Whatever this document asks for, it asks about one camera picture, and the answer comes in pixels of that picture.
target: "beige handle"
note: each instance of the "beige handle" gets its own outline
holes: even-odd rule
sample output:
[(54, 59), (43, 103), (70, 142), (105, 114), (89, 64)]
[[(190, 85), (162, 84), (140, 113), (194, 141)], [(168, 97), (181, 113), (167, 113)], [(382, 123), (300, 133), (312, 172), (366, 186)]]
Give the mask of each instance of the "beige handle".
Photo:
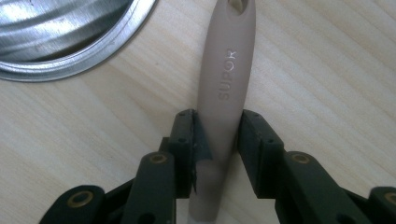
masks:
[(198, 117), (212, 161), (196, 164), (190, 223), (213, 223), (248, 90), (256, 30), (254, 0), (219, 0), (207, 32), (198, 92)]

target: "brass screw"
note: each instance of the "brass screw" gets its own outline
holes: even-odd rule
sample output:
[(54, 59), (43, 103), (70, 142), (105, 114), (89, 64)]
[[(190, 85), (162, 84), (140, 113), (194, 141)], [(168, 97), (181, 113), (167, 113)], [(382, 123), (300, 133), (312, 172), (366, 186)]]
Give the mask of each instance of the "brass screw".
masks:
[(73, 194), (69, 200), (67, 200), (67, 205), (71, 208), (79, 208), (89, 203), (93, 199), (93, 193), (88, 190), (83, 190)]
[(297, 161), (297, 162), (302, 163), (302, 164), (309, 163), (309, 158), (306, 157), (305, 155), (302, 155), (302, 154), (294, 154), (294, 155), (291, 156), (291, 158), (294, 161)]
[(163, 162), (165, 162), (166, 160), (168, 160), (168, 158), (166, 158), (163, 154), (155, 154), (155, 155), (151, 156), (151, 157), (149, 158), (149, 160), (150, 160), (152, 163), (158, 164), (158, 163), (163, 163)]
[(396, 193), (394, 192), (386, 193), (385, 198), (388, 200), (388, 202), (392, 203), (393, 205), (396, 205)]

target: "wood grain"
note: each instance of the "wood grain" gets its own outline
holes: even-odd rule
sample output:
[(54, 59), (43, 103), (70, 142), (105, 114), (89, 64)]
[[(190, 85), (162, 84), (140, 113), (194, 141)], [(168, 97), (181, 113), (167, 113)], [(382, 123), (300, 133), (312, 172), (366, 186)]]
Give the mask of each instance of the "wood grain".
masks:
[[(63, 192), (109, 191), (195, 108), (205, 33), (216, 1), (160, 0), (120, 52), (89, 72), (0, 81), (0, 223), (37, 223)], [(393, 0), (256, 0), (245, 108), (287, 150), (316, 157), (340, 186), (367, 196), (396, 186), (396, 4)], [(177, 202), (185, 223), (187, 200)], [(256, 200), (237, 155), (219, 223), (278, 223)]]

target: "wooden table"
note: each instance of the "wooden table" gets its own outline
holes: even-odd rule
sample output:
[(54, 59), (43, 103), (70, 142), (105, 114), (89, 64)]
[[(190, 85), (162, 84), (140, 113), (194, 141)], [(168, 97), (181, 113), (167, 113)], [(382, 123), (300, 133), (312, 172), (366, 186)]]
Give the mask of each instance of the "wooden table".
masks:
[[(64, 80), (0, 81), (0, 223), (37, 223), (63, 192), (109, 191), (195, 108), (214, 0), (160, 0), (110, 60)], [(316, 157), (340, 186), (367, 196), (396, 186), (396, 3), (256, 0), (246, 109), (286, 150)], [(185, 223), (188, 201), (177, 202)], [(238, 155), (218, 223), (278, 223), (256, 200)]]

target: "metal bowl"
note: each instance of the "metal bowl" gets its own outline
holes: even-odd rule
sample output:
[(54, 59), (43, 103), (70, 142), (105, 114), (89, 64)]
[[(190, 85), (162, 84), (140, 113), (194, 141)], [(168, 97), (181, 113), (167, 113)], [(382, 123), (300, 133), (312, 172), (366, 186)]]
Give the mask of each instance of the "metal bowl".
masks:
[(38, 82), (85, 71), (133, 36), (156, 2), (0, 1), (0, 78)]

